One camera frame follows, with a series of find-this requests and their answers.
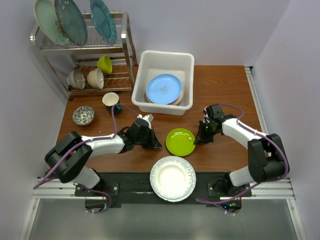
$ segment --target patterned bowl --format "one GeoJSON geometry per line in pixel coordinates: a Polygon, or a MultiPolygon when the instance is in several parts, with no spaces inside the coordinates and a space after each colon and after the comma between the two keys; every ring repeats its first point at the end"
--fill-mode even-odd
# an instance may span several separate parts
{"type": "Polygon", "coordinates": [[[86,86],[85,76],[79,69],[73,70],[66,79],[68,84],[75,89],[84,89],[86,86]]]}
{"type": "Polygon", "coordinates": [[[72,115],[72,120],[79,126],[87,126],[95,119],[95,111],[90,106],[78,107],[72,115]]]}

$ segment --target gray floor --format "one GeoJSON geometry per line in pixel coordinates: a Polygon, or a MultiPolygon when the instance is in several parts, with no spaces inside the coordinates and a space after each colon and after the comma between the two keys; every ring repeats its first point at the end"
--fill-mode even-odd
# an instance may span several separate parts
{"type": "Polygon", "coordinates": [[[124,204],[85,212],[83,199],[42,199],[30,240],[296,240],[285,200],[244,200],[236,216],[204,205],[124,204]]]}

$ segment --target white plastic bin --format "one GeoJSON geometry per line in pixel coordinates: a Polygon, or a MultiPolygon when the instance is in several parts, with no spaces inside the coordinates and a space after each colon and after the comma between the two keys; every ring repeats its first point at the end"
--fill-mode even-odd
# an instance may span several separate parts
{"type": "Polygon", "coordinates": [[[142,112],[183,115],[193,105],[194,65],[195,58],[189,53],[144,51],[132,93],[133,104],[137,105],[142,112]],[[145,99],[148,83],[159,74],[173,74],[181,80],[184,96],[178,105],[149,103],[145,99]]]}

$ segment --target rack shelf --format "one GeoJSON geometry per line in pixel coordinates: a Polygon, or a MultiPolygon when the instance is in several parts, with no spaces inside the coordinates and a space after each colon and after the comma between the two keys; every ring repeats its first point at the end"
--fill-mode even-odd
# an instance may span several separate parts
{"type": "Polygon", "coordinates": [[[101,94],[109,91],[130,91],[135,84],[133,75],[133,66],[137,66],[136,51],[132,40],[129,15],[127,12],[112,12],[117,31],[117,41],[114,45],[109,44],[103,39],[96,30],[89,13],[84,13],[83,18],[86,23],[88,40],[85,45],[78,46],[70,41],[67,46],[58,46],[46,37],[36,24],[30,35],[30,40],[37,45],[40,52],[49,63],[57,79],[60,81],[65,90],[72,97],[74,95],[101,94]],[[94,54],[118,54],[110,57],[112,61],[112,74],[104,75],[104,88],[96,89],[86,82],[84,89],[75,89],[69,86],[65,87],[66,79],[60,79],[55,69],[51,65],[47,56],[52,55],[69,55],[74,61],[74,67],[80,68],[85,79],[89,71],[97,66],[98,58],[81,58],[76,55],[94,55],[94,54]]]}

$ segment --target white wall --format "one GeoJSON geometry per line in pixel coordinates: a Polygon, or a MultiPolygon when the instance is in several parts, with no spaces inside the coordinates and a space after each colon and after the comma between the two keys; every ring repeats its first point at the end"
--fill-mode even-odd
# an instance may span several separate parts
{"type": "Polygon", "coordinates": [[[291,0],[253,67],[268,129],[280,134],[298,210],[320,239],[320,1],[291,0]]]}
{"type": "Polygon", "coordinates": [[[0,239],[16,240],[32,186],[55,144],[66,97],[41,73],[30,46],[34,0],[2,1],[0,8],[0,239]]]}
{"type": "MultiPolygon", "coordinates": [[[[75,0],[90,12],[89,0],[75,0]]],[[[196,65],[252,66],[289,0],[105,0],[128,12],[138,57],[145,50],[187,52],[196,65]]]]}

